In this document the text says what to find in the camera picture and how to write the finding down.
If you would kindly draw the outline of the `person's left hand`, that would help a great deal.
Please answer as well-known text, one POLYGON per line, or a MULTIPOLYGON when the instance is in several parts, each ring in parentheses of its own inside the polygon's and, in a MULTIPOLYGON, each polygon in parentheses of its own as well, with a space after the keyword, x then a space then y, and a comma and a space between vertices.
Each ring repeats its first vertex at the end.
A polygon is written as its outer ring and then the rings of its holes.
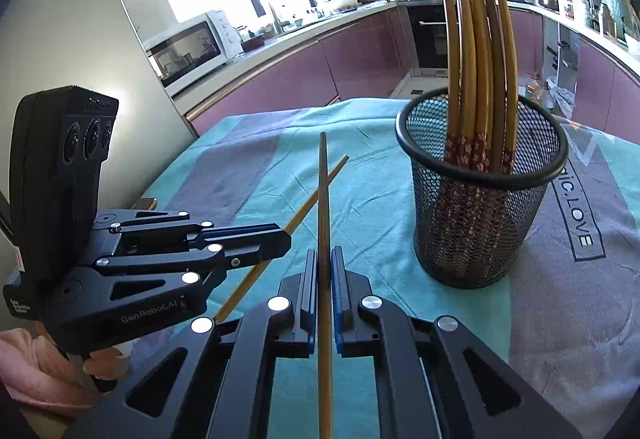
POLYGON ((82 386, 80 375, 118 381, 129 370, 130 355, 130 351, 110 347, 91 352, 80 367, 74 367, 46 332, 33 337, 27 329, 8 329, 1 333, 1 381, 19 403, 77 417, 104 397, 82 386))

